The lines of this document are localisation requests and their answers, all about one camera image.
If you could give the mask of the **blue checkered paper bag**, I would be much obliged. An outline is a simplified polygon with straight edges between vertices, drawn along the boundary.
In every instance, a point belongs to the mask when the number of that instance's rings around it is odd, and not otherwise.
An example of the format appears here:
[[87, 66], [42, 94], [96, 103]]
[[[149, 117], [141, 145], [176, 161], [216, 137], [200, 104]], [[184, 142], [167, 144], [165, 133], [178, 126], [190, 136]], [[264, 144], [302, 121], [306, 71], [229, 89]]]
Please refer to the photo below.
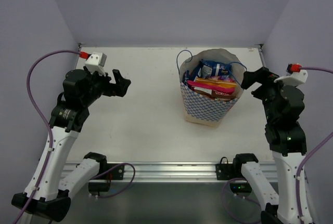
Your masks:
[[[176, 57], [176, 65], [184, 105], [185, 120], [205, 126], [217, 127], [228, 111], [240, 99], [243, 93], [241, 82], [243, 80], [244, 72], [247, 71], [247, 67], [241, 63], [236, 55], [223, 48], [204, 50], [196, 55], [190, 54], [188, 59], [186, 59], [182, 64], [179, 64], [179, 56], [184, 52], [190, 53], [190, 51], [186, 49], [180, 51]], [[215, 101], [211, 98], [211, 94], [208, 95], [197, 90], [193, 91], [187, 84], [182, 82], [183, 74], [187, 70], [189, 70], [192, 74], [194, 78], [193, 81], [198, 78], [202, 78], [200, 66], [201, 59], [218, 61], [232, 66], [229, 76], [233, 77], [236, 83], [236, 90], [231, 94], [236, 97], [234, 100], [228, 102]]]

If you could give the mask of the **purple Fox's candy bag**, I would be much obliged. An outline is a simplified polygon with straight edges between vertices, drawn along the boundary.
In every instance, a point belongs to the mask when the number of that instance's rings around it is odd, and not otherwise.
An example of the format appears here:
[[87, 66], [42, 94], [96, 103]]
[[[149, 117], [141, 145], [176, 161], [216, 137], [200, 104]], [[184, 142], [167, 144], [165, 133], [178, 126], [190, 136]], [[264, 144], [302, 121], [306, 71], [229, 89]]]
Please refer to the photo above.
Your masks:
[[235, 82], [234, 78], [229, 75], [212, 76], [212, 77], [209, 77], [208, 79], [211, 81], [225, 81], [225, 82], [230, 82], [230, 83]]

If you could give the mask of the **blue Doritos chip bag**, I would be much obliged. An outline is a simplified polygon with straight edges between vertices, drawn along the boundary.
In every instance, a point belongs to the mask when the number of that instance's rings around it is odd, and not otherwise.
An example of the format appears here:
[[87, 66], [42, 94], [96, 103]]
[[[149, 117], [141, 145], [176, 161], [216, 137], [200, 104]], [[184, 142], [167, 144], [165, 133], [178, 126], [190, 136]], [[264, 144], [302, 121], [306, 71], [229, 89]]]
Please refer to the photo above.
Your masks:
[[201, 59], [201, 77], [210, 78], [215, 76], [229, 75], [232, 68], [230, 64]]

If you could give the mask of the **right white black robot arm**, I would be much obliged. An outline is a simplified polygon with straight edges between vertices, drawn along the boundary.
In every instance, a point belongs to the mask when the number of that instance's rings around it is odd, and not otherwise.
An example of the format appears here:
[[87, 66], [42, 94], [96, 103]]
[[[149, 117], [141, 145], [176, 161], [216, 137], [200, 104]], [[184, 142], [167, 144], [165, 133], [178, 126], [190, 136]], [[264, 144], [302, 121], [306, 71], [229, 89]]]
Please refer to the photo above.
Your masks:
[[278, 191], [263, 175], [254, 154], [237, 154], [232, 173], [246, 180], [261, 207], [261, 223], [313, 223], [305, 186], [305, 132], [298, 119], [305, 108], [298, 88], [308, 77], [298, 65], [290, 65], [288, 75], [278, 76], [268, 68], [244, 72], [242, 89], [260, 86], [252, 95], [261, 100], [266, 117], [265, 136], [276, 165]]

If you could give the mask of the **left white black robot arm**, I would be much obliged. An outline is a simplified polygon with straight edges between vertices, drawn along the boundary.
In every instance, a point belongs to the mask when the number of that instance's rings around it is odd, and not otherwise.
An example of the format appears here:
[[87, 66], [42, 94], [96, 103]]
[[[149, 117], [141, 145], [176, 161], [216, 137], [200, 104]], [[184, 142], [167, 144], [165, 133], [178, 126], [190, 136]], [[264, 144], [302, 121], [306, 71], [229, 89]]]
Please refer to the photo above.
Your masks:
[[114, 179], [106, 156], [90, 152], [65, 178], [61, 177], [70, 150], [89, 116], [89, 106], [101, 96], [124, 97], [131, 81], [114, 69], [111, 77], [89, 72], [87, 68], [68, 72], [63, 92], [58, 96], [51, 118], [46, 123], [48, 137], [37, 169], [22, 193], [16, 193], [12, 205], [50, 221], [61, 222], [67, 215], [74, 196], [91, 179]]

